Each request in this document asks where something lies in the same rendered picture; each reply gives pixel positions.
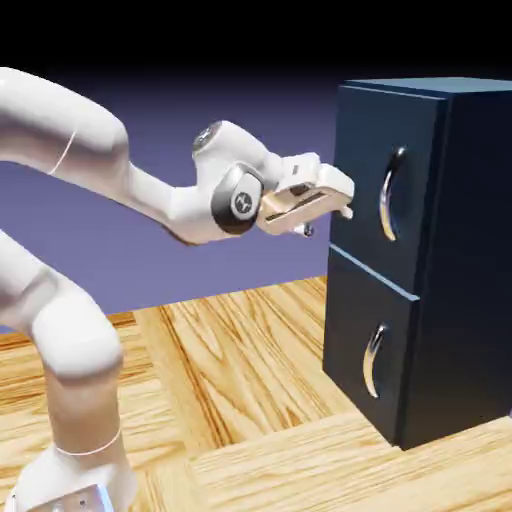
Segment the dark blue cabinet door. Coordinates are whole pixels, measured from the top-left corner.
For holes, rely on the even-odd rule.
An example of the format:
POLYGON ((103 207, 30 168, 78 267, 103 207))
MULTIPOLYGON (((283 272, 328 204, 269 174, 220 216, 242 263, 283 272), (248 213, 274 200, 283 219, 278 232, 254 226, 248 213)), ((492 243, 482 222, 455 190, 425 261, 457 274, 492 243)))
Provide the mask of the dark blue cabinet door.
POLYGON ((409 295, 421 292, 447 102, 436 96, 355 86, 339 90, 335 165, 355 182, 353 218, 331 218, 330 240, 409 295), (392 153, 406 148, 392 186, 397 240, 379 218, 379 192, 392 153))
POLYGON ((403 386, 418 298, 409 298, 335 250, 329 251, 323 370, 391 444, 399 443, 403 386), (363 356, 378 324, 388 326, 375 362, 379 398, 363 379, 363 356))

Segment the dark blue cabinet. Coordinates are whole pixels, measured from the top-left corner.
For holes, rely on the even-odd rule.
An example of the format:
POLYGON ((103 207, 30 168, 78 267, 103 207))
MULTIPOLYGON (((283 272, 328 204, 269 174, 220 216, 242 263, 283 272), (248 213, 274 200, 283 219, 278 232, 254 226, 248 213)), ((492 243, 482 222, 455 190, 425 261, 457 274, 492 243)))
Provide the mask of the dark blue cabinet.
POLYGON ((395 445, 406 450, 512 414, 512 81, 343 86, 447 102, 420 294, 407 294, 329 241, 329 251, 420 301, 395 445))

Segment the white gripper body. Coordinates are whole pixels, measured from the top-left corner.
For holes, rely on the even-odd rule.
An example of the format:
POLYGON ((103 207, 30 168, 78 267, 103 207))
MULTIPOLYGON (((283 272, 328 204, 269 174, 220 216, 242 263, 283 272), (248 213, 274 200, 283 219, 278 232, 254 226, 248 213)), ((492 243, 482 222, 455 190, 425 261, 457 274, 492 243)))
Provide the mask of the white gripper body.
POLYGON ((273 191, 261 201, 258 227, 271 235, 293 232, 303 223, 350 205, 354 181, 329 164, 295 164, 273 191))

